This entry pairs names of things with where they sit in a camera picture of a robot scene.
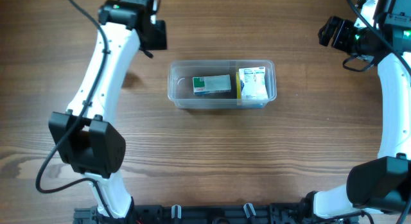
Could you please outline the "white green medicine box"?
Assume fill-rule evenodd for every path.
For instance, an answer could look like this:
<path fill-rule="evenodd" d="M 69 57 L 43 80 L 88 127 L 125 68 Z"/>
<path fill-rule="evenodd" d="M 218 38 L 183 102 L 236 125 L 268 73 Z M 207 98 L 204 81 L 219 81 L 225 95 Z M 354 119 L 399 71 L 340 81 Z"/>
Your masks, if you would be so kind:
<path fill-rule="evenodd" d="M 193 77 L 194 94 L 210 94 L 216 92 L 230 92 L 230 75 Z"/>

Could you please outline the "green Zam-Buk box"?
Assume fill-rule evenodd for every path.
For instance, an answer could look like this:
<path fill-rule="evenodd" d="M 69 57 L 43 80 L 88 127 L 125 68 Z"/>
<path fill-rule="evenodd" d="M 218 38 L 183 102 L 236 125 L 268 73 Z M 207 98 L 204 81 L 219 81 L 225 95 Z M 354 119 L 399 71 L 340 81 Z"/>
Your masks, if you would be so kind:
<path fill-rule="evenodd" d="M 205 99 L 236 99 L 237 95 L 234 91 L 232 92 L 216 92 L 204 95 Z"/>

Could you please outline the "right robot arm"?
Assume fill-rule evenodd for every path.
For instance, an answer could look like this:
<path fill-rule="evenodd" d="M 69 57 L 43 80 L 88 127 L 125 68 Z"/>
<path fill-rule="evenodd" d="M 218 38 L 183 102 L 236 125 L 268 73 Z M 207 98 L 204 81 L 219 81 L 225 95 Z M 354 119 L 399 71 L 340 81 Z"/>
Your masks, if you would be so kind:
<path fill-rule="evenodd" d="M 376 67 L 381 83 L 383 128 L 378 156 L 355 166 L 344 185 L 314 191 L 301 216 L 318 222 L 372 213 L 410 214 L 410 0 L 356 0 L 357 19 L 330 17 L 318 33 L 332 46 Z"/>

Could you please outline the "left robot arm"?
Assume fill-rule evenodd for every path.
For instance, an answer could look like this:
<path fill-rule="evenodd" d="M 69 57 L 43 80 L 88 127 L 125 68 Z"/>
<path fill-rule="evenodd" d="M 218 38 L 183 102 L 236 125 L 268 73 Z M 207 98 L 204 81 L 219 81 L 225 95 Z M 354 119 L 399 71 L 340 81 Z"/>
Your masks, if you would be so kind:
<path fill-rule="evenodd" d="M 74 212 L 76 223 L 133 223 L 134 200 L 120 172 L 126 143 L 113 122 L 128 68 L 138 52 L 167 48 L 165 22 L 156 18 L 161 0 L 108 0 L 92 18 L 96 45 L 80 88 L 65 112 L 54 112 L 49 130 L 59 155 L 97 201 Z"/>

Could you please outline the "blue VapoDrops box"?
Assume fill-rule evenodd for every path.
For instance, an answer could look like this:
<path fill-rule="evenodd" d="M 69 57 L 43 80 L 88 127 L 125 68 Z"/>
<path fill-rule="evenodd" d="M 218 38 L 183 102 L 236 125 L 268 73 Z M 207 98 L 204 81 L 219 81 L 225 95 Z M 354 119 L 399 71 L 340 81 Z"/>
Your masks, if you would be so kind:
<path fill-rule="evenodd" d="M 241 98 L 241 89 L 240 89 L 240 80 L 239 80 L 239 73 L 236 73 L 236 90 L 237 90 L 237 104 L 241 106 L 261 106 L 263 103 L 267 102 L 267 99 L 262 100 L 247 100 Z"/>

